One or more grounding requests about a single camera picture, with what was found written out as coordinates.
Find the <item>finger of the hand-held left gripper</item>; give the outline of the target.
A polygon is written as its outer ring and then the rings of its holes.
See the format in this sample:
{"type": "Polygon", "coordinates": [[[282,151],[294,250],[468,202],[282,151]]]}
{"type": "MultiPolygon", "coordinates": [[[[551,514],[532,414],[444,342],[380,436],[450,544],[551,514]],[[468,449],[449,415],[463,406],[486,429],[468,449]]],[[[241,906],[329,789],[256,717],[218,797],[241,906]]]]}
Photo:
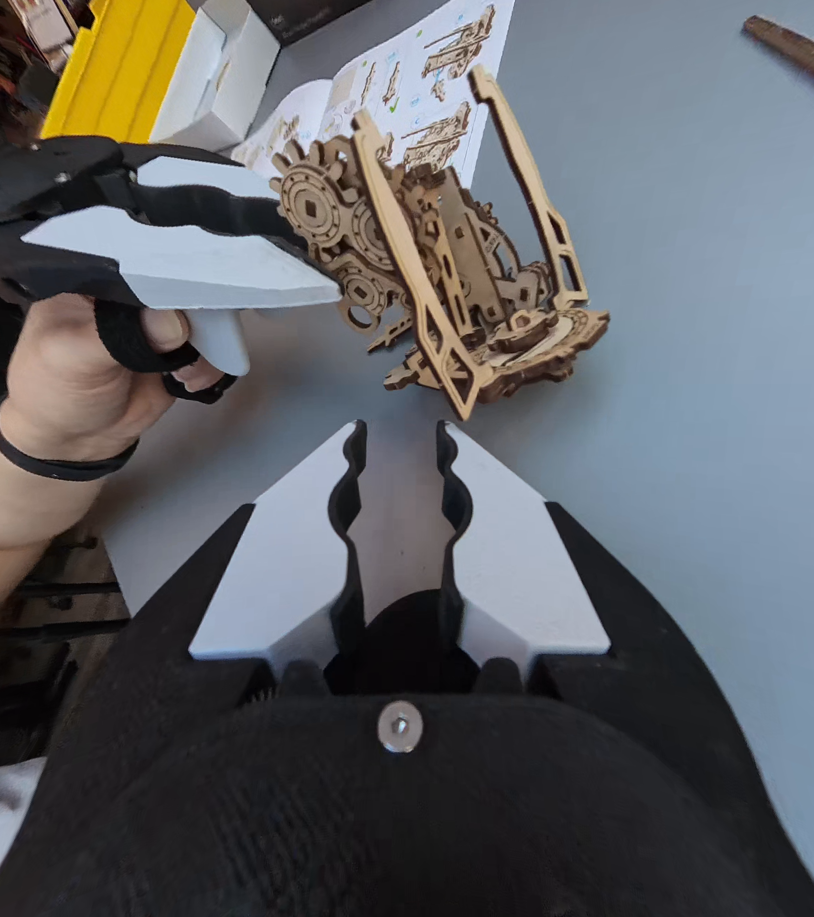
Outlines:
{"type": "Polygon", "coordinates": [[[141,304],[227,310],[337,304],[338,282],[279,237],[153,226],[109,206],[55,216],[27,244],[111,258],[141,304]]]}
{"type": "Polygon", "coordinates": [[[306,253],[267,179],[235,163],[159,156],[137,177],[137,211],[153,226],[197,226],[217,235],[263,236],[306,253]]]}

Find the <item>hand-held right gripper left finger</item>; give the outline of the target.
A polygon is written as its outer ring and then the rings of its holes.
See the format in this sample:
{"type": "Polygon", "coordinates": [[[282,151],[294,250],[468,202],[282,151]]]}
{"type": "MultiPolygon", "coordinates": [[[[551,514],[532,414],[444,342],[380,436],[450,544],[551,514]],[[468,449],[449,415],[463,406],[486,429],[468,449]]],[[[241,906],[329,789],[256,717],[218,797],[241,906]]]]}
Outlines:
{"type": "Polygon", "coordinates": [[[366,628],[349,530],[362,503],[367,425],[345,424],[259,496],[189,644],[200,661],[261,659],[325,668],[366,628]]]}

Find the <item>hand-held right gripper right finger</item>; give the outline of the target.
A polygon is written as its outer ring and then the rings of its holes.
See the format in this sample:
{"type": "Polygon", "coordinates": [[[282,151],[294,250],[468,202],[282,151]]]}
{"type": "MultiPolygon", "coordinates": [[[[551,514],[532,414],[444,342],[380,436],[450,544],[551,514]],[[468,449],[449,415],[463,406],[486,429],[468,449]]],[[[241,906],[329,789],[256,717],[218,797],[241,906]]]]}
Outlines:
{"type": "Polygon", "coordinates": [[[601,657],[611,640],[547,500],[459,427],[437,426],[447,543],[439,592],[446,648],[479,668],[510,660],[526,679],[542,656],[601,657]]]}

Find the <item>wooden mechanical model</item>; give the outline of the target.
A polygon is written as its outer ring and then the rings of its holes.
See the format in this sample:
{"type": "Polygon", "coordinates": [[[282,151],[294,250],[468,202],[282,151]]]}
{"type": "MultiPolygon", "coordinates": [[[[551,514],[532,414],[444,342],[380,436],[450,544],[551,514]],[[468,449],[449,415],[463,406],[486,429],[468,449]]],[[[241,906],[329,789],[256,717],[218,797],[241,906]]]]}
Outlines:
{"type": "Polygon", "coordinates": [[[460,420],[525,385],[567,379],[610,323],[607,312],[588,308],[568,225],[502,89],[482,65],[468,80],[474,101],[490,111],[541,259],[520,262],[492,206],[477,201],[452,167],[423,157],[389,167],[387,143],[365,110],[349,138],[308,150],[288,143],[273,157],[279,175],[270,180],[280,215],[339,282],[340,312],[351,327],[376,331],[401,306],[401,318],[368,346],[388,350],[413,334],[385,389],[438,390],[460,420]]]}

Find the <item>person's left hand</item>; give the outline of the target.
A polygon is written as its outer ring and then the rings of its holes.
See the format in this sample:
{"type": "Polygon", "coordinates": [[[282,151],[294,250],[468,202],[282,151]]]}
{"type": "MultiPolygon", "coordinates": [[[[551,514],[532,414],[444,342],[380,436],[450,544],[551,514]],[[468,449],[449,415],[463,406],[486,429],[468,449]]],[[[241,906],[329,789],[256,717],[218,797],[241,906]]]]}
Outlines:
{"type": "Polygon", "coordinates": [[[101,340],[90,297],[33,304],[11,356],[0,432],[35,459],[89,462],[132,446],[176,402],[158,373],[133,373],[101,340]]]}

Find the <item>white cardboard box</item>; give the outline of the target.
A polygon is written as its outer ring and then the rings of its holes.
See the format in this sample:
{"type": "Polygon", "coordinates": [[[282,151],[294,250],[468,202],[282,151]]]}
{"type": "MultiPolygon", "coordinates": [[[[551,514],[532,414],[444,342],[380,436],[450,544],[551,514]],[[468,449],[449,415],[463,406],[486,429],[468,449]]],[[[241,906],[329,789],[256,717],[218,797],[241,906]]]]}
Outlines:
{"type": "Polygon", "coordinates": [[[246,1],[208,1],[195,13],[150,144],[219,152],[241,143],[280,51],[246,1]]]}

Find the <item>yellow plastic bin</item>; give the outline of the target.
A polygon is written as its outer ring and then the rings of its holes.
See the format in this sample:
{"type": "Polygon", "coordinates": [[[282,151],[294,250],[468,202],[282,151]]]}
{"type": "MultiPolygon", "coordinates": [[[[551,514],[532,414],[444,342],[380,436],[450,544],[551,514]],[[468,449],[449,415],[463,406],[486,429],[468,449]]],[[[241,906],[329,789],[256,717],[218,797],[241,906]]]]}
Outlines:
{"type": "Polygon", "coordinates": [[[147,144],[189,37],[185,1],[92,1],[40,137],[102,136],[147,144]]]}

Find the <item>black cardboard box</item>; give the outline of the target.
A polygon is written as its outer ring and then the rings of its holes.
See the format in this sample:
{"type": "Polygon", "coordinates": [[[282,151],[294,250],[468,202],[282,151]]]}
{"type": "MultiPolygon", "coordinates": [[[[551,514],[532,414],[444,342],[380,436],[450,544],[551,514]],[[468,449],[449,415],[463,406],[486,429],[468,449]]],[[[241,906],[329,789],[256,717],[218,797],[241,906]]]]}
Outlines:
{"type": "Polygon", "coordinates": [[[285,50],[318,35],[344,45],[392,38],[446,1],[246,1],[285,50]]]}

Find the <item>black wristband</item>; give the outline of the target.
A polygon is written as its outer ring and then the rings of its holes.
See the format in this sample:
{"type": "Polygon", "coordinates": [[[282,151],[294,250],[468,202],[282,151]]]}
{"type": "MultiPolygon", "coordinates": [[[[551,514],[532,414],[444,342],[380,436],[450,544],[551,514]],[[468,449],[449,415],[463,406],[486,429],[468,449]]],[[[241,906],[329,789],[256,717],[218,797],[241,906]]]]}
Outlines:
{"type": "MultiPolygon", "coordinates": [[[[0,407],[6,395],[0,397],[0,407]]],[[[91,461],[40,459],[16,448],[0,429],[0,454],[14,467],[39,478],[87,483],[106,478],[122,469],[137,452],[139,439],[116,456],[91,461]]]]}

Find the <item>printed instruction booklet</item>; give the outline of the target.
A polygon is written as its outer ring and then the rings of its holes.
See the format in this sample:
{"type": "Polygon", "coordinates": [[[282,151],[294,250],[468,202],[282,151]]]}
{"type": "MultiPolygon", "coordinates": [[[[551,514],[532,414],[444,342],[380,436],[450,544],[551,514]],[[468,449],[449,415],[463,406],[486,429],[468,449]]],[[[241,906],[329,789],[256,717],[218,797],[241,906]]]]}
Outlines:
{"type": "Polygon", "coordinates": [[[308,151],[353,134],[353,117],[372,118],[389,168],[451,167],[470,188],[489,110],[470,89],[480,65],[496,76],[514,1],[453,1],[346,63],[332,79],[291,91],[229,157],[263,178],[278,176],[273,157],[295,141],[308,151]]]}

